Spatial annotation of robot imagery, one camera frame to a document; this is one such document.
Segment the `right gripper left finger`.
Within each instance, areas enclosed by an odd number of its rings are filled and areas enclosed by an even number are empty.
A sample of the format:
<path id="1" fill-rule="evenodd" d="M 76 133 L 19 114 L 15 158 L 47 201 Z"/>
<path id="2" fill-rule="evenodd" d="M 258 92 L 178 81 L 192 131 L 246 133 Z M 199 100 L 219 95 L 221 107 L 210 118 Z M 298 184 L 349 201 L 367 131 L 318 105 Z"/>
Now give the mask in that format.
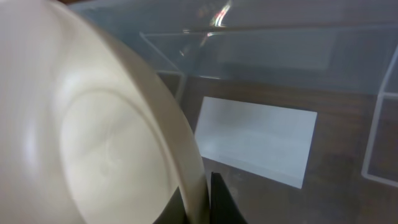
<path id="1" fill-rule="evenodd" d="M 189 224 L 182 196 L 177 187 L 154 224 Z"/>

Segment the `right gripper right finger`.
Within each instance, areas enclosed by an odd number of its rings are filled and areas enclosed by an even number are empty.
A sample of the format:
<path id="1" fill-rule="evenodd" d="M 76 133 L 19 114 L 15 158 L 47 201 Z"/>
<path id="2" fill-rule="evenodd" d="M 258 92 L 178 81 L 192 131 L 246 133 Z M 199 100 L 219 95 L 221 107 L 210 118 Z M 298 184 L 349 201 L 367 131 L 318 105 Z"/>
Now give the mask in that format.
<path id="1" fill-rule="evenodd" d="M 247 224 L 220 173 L 211 173 L 211 224 Z"/>

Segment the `pale yellow-cream plate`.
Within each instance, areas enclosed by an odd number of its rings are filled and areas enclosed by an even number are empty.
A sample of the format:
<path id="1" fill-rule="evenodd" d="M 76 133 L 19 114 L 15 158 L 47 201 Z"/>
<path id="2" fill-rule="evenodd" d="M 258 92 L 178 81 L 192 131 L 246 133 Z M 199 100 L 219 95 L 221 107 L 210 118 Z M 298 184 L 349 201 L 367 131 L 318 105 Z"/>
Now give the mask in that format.
<path id="1" fill-rule="evenodd" d="M 210 221 L 194 135 L 155 71 L 58 1 L 1 2 L 1 222 Z"/>

